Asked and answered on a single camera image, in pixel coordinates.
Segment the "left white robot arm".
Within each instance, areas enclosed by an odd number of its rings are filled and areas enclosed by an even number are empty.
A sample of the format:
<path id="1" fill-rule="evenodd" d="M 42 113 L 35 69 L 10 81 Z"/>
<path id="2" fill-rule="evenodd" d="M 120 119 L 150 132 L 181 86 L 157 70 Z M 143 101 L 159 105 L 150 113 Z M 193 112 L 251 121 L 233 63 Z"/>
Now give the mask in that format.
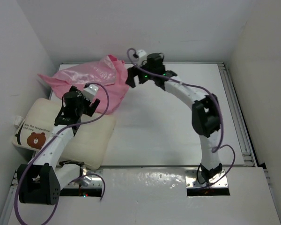
<path id="1" fill-rule="evenodd" d="M 82 91 L 72 86 L 61 99 L 52 133 L 41 150 L 17 169 L 18 200 L 21 203 L 56 205 L 61 190 L 80 175 L 80 165 L 69 163 L 56 169 L 67 144 L 74 138 L 82 115 L 92 116 L 100 100 L 95 96 L 102 85 L 88 83 Z"/>

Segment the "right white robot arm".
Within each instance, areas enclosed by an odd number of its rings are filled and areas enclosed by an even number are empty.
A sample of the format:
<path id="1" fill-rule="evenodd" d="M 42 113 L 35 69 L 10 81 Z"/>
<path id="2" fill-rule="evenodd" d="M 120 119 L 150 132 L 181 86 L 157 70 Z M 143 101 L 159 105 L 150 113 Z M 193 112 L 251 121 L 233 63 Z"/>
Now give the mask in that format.
<path id="1" fill-rule="evenodd" d="M 126 84 L 135 88 L 135 77 L 139 84 L 152 80 L 154 84 L 170 93 L 186 104 L 192 111 L 192 127 L 199 135 L 201 144 L 201 164 L 198 171 L 204 182 L 210 180 L 222 171 L 218 149 L 223 139 L 222 115 L 217 96 L 208 90 L 204 94 L 196 91 L 196 85 L 184 83 L 178 75 L 165 68 L 163 53 L 148 54 L 144 50 L 127 50 L 130 60 L 137 62 L 128 68 Z"/>

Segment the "cream pillow with bear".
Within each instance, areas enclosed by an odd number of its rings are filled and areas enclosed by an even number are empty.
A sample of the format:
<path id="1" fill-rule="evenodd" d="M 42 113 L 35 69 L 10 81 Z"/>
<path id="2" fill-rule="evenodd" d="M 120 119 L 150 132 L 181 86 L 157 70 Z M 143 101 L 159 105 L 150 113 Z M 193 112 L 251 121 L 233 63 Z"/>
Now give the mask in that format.
<path id="1" fill-rule="evenodd" d="M 12 144 L 40 151 L 52 133 L 60 108 L 61 103 L 44 98 L 36 100 L 20 123 L 12 138 Z M 61 158 L 84 162 L 90 169 L 98 169 L 103 162 L 115 125 L 116 119 L 112 115 L 105 115 L 97 121 L 81 125 L 65 147 Z"/>

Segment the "pink satin pillowcase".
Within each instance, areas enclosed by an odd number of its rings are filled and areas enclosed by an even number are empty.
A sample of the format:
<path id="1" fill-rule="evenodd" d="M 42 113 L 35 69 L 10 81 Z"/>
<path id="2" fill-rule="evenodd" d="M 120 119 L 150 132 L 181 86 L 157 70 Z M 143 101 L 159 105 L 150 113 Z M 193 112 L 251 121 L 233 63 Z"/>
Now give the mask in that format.
<path id="1" fill-rule="evenodd" d="M 129 86 L 126 84 L 128 77 L 125 62 L 118 60 L 113 55 L 107 55 L 99 61 L 91 61 L 78 64 L 55 73 L 52 77 L 39 74 L 47 83 L 55 96 L 59 99 L 75 86 L 83 90 L 87 83 L 99 83 L 103 85 L 109 95 L 109 107 L 106 114 L 112 114 L 120 106 Z"/>

